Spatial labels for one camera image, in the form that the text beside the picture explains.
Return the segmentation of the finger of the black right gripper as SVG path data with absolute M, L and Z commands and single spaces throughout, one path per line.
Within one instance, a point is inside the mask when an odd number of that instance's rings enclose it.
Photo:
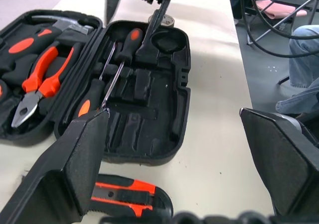
M 112 20 L 120 0 L 106 0 L 106 24 Z
M 159 9 L 156 9 L 154 11 L 151 21 L 149 22 L 148 28 L 146 30 L 144 40 L 142 42 L 143 48 L 149 43 L 154 32 L 160 27 L 170 1 L 171 0 L 162 0 Z

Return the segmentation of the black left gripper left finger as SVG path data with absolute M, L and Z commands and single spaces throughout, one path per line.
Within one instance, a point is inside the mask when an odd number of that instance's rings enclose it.
M 2 224 L 82 221 L 99 173 L 109 109 L 73 120 L 37 159 L 0 213 Z

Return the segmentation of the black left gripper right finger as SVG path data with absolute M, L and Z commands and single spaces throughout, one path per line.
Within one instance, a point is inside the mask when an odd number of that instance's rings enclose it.
M 318 214 L 319 113 L 291 117 L 242 108 L 239 115 L 275 214 Z

